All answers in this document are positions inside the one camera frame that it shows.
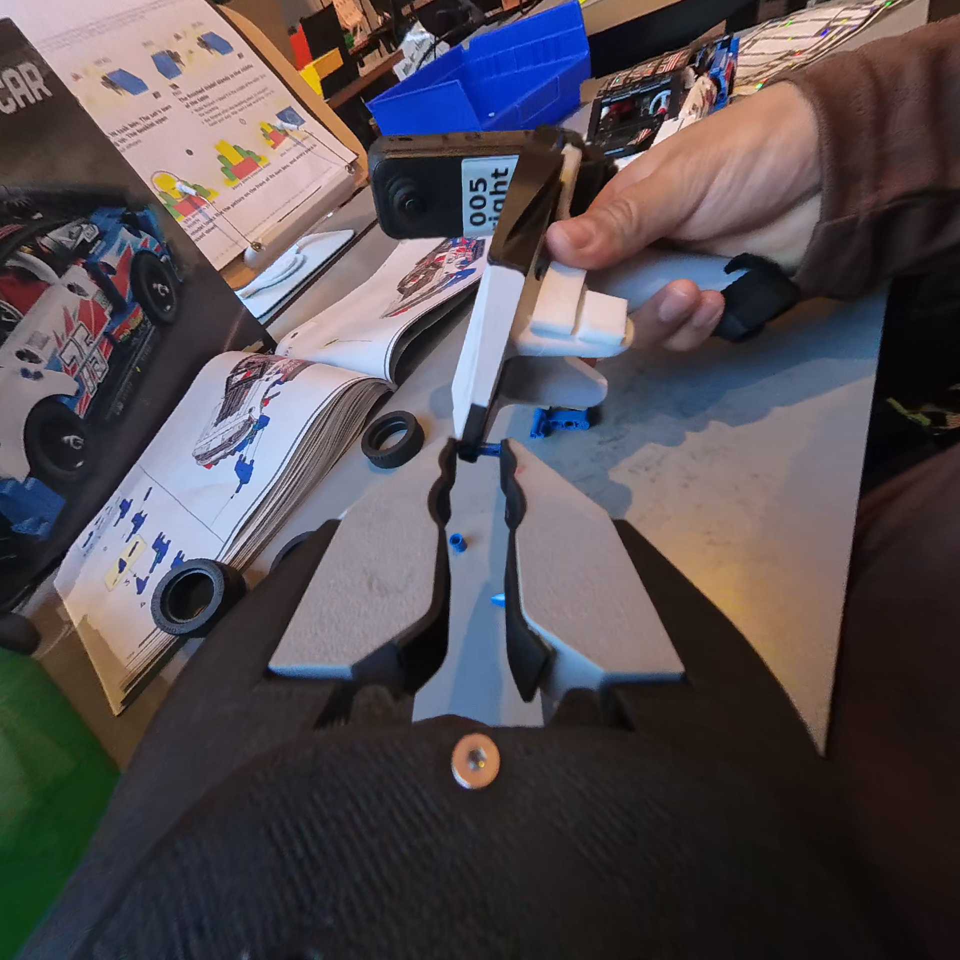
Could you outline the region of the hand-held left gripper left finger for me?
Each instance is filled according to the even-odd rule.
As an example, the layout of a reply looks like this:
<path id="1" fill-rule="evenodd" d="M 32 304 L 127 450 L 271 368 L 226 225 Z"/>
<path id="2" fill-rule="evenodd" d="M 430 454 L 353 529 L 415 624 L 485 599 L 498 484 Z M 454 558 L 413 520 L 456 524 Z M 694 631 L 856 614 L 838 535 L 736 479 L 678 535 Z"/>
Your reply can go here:
<path id="1" fill-rule="evenodd" d="M 269 670 L 414 694 L 446 658 L 454 438 L 436 440 L 339 519 Z"/>

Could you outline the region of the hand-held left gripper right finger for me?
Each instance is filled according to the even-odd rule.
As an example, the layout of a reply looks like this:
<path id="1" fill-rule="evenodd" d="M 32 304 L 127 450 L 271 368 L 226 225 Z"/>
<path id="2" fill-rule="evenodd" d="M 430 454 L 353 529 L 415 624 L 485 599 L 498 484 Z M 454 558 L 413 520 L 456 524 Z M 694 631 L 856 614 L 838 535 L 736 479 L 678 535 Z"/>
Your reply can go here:
<path id="1" fill-rule="evenodd" d="M 606 510 L 514 439 L 500 443 L 499 466 L 507 660 L 521 699 L 684 678 Z"/>

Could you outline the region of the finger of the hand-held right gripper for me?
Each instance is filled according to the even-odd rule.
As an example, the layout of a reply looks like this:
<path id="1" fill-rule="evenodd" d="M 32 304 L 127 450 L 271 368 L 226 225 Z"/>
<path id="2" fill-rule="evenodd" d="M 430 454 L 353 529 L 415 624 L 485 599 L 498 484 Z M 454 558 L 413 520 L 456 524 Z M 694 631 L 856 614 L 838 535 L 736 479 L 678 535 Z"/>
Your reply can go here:
<path id="1" fill-rule="evenodd" d="M 635 327 L 623 297 L 589 289 L 586 272 L 550 265 L 522 276 L 487 265 L 451 384 L 458 445 L 487 443 L 498 412 L 494 393 L 513 357 L 599 360 L 623 354 Z"/>
<path id="2" fill-rule="evenodd" d="M 494 390 L 496 406 L 528 405 L 586 410 L 605 401 L 606 377 L 576 357 L 512 357 Z"/>

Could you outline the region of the person's right forearm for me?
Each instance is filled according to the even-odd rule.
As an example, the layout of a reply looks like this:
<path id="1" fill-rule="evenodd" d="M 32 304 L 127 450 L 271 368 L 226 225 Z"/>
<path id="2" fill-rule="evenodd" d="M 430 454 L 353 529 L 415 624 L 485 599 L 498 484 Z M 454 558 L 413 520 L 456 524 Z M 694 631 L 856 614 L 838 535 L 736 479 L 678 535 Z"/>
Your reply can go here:
<path id="1" fill-rule="evenodd" d="M 820 136 L 821 213 L 796 273 L 854 299 L 959 258 L 959 17 L 786 74 Z"/>

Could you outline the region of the grey desk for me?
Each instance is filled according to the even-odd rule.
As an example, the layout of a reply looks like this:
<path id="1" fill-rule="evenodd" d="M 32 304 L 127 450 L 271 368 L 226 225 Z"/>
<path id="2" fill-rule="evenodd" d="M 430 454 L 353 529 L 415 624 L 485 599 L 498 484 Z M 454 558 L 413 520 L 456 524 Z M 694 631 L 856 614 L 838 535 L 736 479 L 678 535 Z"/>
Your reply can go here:
<path id="1" fill-rule="evenodd" d="M 884 290 L 853 304 L 801 304 L 745 345 L 601 363 L 610 394 L 588 434 L 526 440 L 537 457 L 623 518 L 750 642 L 826 749 L 851 539 L 880 348 Z M 452 663 L 418 694 L 414 718 L 454 713 L 539 722 L 539 696 L 510 692 L 506 654 L 481 649 L 503 616 L 495 591 L 503 494 L 489 464 L 453 491 L 454 527 L 494 540 L 454 571 Z M 193 647 L 173 654 L 114 716 L 56 593 L 44 601 L 40 665 L 123 767 Z"/>

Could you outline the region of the black toy tyre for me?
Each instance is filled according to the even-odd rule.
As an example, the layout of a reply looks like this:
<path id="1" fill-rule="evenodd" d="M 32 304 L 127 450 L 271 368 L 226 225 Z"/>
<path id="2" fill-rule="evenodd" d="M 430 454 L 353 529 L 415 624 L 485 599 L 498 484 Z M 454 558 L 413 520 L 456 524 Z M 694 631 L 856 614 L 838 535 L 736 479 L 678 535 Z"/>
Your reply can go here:
<path id="1" fill-rule="evenodd" d="M 425 430 L 414 414 L 392 411 L 381 414 L 361 438 L 361 451 L 379 470 L 395 470 L 412 461 L 425 443 Z"/>
<path id="2" fill-rule="evenodd" d="M 184 641 L 203 639 L 246 596 L 238 570 L 213 558 L 188 558 L 156 586 L 150 600 L 154 627 Z"/>
<path id="3" fill-rule="evenodd" d="M 306 531 L 300 534 L 293 536 L 289 539 L 283 546 L 276 552 L 273 559 L 270 562 L 269 573 L 274 574 L 279 566 L 284 562 L 284 560 L 290 556 L 298 547 L 308 542 L 312 537 L 315 531 Z"/>

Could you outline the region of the blue storage bin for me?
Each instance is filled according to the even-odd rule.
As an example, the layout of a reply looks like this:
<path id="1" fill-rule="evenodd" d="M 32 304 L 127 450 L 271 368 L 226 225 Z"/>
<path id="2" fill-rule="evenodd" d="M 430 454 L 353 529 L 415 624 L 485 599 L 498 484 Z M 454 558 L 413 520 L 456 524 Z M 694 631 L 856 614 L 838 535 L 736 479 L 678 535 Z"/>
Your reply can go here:
<path id="1" fill-rule="evenodd" d="M 591 75 L 582 7 L 567 2 L 475 34 L 366 106 L 383 136 L 532 130 L 574 113 Z"/>

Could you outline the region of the white stand base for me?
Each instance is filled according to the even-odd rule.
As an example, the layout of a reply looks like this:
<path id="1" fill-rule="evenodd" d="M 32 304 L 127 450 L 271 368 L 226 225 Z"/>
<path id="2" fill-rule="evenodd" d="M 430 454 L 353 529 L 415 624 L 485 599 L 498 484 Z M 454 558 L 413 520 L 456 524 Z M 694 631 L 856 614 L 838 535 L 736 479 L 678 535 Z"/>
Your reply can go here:
<path id="1" fill-rule="evenodd" d="M 354 238 L 353 229 L 307 234 L 235 294 L 246 310 L 265 325 Z"/>

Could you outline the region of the open instruction booklet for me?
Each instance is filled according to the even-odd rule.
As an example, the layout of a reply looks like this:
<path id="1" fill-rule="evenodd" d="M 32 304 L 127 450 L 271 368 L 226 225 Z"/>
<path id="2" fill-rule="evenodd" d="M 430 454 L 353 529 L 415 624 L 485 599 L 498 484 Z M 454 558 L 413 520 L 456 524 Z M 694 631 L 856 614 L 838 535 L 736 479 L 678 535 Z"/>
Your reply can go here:
<path id="1" fill-rule="evenodd" d="M 114 715 L 173 656 L 151 611 L 163 577 L 197 559 L 246 570 L 397 389 L 410 342 L 474 291 L 489 246 L 402 241 L 273 353 L 204 365 L 54 579 Z"/>

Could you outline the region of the toy car model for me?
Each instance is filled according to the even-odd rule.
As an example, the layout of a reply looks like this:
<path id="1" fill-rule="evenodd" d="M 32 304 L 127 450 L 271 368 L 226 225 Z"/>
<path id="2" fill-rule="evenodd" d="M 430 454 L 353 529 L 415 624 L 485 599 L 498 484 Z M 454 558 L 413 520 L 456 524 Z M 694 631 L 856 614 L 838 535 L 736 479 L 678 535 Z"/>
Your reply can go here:
<path id="1" fill-rule="evenodd" d="M 610 158 L 631 157 L 721 110 L 734 87 L 739 46 L 729 33 L 607 78 L 592 101 L 585 141 Z"/>

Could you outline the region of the printed instruction board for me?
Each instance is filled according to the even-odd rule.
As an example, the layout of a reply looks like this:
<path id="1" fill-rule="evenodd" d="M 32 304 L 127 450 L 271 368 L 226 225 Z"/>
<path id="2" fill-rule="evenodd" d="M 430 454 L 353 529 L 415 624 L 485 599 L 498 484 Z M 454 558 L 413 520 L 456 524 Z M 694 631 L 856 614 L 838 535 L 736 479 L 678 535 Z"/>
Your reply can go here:
<path id="1" fill-rule="evenodd" d="M 357 152 L 200 1 L 2 2 L 205 258 L 254 271 L 351 198 Z"/>

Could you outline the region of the person's black trousers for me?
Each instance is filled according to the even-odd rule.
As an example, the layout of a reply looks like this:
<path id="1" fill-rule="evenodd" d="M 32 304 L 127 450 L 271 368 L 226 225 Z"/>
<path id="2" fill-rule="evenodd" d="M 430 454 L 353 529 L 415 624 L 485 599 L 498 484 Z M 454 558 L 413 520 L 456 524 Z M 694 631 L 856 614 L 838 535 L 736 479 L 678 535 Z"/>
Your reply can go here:
<path id="1" fill-rule="evenodd" d="M 958 264 L 895 280 L 887 298 L 870 439 L 882 458 L 958 442 Z"/>

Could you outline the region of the green storage bin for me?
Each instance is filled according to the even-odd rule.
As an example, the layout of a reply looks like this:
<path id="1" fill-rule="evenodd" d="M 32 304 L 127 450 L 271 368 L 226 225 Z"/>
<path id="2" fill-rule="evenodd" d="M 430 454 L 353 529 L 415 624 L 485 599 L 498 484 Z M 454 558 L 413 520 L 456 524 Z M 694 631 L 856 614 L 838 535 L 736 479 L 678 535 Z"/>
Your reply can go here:
<path id="1" fill-rule="evenodd" d="M 1 957 L 15 958 L 63 892 L 118 769 L 34 659 L 1 653 Z"/>

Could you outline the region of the black car picture box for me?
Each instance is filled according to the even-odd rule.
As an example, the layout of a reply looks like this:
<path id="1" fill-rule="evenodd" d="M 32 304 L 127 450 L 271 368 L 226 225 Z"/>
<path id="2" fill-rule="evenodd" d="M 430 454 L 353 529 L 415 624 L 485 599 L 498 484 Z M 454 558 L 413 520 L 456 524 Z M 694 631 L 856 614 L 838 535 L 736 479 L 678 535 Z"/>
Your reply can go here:
<path id="1" fill-rule="evenodd" d="M 1 23 L 1 602 L 61 561 L 210 359 L 263 329 Z"/>

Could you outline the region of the sticker sheet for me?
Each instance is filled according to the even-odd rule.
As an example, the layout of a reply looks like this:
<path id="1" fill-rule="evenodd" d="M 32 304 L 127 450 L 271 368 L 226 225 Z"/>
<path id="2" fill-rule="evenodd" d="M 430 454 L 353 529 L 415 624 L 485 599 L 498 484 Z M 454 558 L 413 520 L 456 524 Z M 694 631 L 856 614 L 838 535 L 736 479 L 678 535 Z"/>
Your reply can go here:
<path id="1" fill-rule="evenodd" d="M 734 96 L 761 90 L 773 77 L 813 64 L 906 1 L 831 2 L 761 23 L 739 36 Z"/>

